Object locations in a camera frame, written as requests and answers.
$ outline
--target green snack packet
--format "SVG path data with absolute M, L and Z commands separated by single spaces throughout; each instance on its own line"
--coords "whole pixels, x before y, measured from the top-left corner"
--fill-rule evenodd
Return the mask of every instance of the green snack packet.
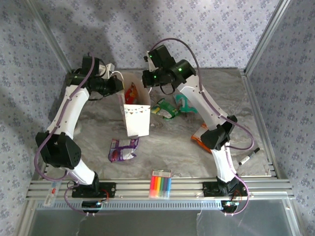
M 163 119 L 166 120 L 173 119 L 180 114 L 175 107 L 165 101 L 165 98 L 162 98 L 151 108 L 151 113 L 163 116 Z

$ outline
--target orange snack bag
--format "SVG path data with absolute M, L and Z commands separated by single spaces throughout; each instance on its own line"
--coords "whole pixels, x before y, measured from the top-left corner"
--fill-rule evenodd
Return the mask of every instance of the orange snack bag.
M 211 153 L 211 150 L 207 148 L 200 139 L 201 135 L 203 135 L 207 130 L 208 130 L 208 127 L 206 123 L 203 123 L 201 127 L 192 135 L 191 139 L 196 140 L 200 146 L 202 146 L 205 150 Z

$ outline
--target marker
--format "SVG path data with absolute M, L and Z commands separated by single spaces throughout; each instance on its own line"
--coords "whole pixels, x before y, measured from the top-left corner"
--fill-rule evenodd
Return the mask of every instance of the marker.
M 156 188 L 156 195 L 158 197 L 159 188 L 161 187 L 161 177 L 157 177 L 157 188 Z
M 150 191 L 154 190 L 154 182 L 155 182 L 156 177 L 152 176 L 151 177 L 151 184 L 150 184 Z
M 159 187 L 159 190 L 158 190 L 158 196 L 159 197 L 163 197 L 163 185 L 164 185 L 164 177 L 161 177 L 161 185 Z
M 172 179 L 168 178 L 168 182 L 167 182 L 167 198 L 169 198 L 169 195 L 171 193 L 171 182 L 172 182 Z
M 163 182 L 163 197 L 166 198 L 166 191 L 167 191 L 167 182 L 168 182 L 168 178 L 165 178 L 164 179 L 164 182 Z
M 248 156 L 246 156 L 243 160 L 241 160 L 238 164 L 239 165 L 244 165 L 245 162 L 247 162 L 249 159 L 252 158 L 252 156 L 254 156 L 255 153 L 257 153 L 260 150 L 260 148 L 256 148 L 251 154 L 249 154 Z
M 152 190 L 152 194 L 154 196 L 157 194 L 157 185 L 158 185 L 158 177 L 154 176 L 154 185 L 153 185 L 153 190 Z

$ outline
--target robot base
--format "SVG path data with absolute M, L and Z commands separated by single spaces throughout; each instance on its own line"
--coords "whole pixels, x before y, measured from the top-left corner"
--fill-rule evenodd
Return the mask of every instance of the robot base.
M 216 182 L 203 182 L 202 189 L 204 197 L 225 197 L 233 196 L 235 191 L 238 190 L 242 197 L 247 196 L 244 185 L 238 181 L 237 178 L 233 178 L 230 182 L 225 183 L 217 177 Z
M 93 183 L 90 185 L 80 184 L 72 190 L 73 198 L 114 198 L 116 192 L 116 183 L 99 182 L 98 175 L 95 173 Z

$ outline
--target glass panel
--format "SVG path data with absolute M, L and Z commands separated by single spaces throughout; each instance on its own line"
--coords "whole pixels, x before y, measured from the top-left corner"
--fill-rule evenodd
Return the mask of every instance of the glass panel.
M 282 200 L 250 201 L 244 212 L 233 217 L 217 210 L 199 213 L 199 210 L 121 210 L 107 216 L 85 217 L 68 209 L 36 210 L 29 236 L 292 235 Z

